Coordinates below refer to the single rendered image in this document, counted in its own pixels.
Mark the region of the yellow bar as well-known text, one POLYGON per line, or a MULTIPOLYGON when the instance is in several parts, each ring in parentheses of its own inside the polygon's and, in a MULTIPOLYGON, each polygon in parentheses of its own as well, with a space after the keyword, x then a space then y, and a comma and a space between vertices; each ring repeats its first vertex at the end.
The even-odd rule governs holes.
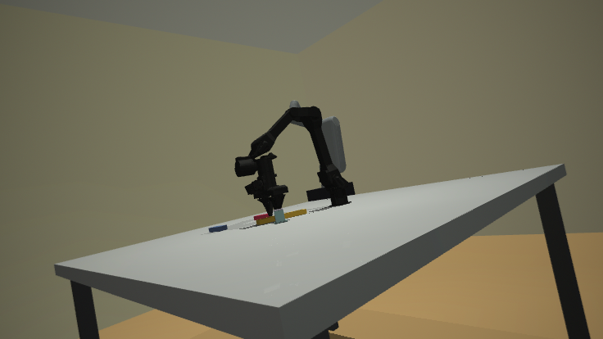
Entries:
MULTIPOLYGON (((307 214, 306 209, 295 210, 292 212, 285 213, 284 217, 285 217, 285 219, 287 219, 287 218, 291 218, 291 217, 298 216, 298 215, 304 215, 304 214, 307 214)), ((271 217, 267 217, 264 219, 257 219, 256 224, 261 225, 261 224, 267 224, 267 223, 274 222, 274 221, 275 221, 275 217, 271 216, 271 217)))

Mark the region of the blue rectangular block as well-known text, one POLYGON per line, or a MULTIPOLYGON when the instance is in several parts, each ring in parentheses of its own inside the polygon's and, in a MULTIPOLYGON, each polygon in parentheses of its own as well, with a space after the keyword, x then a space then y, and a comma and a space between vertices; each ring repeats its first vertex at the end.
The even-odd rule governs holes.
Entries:
POLYGON ((209 228, 209 233, 219 232, 219 231, 223 231, 226 229, 228 229, 227 225, 215 226, 215 227, 209 228))

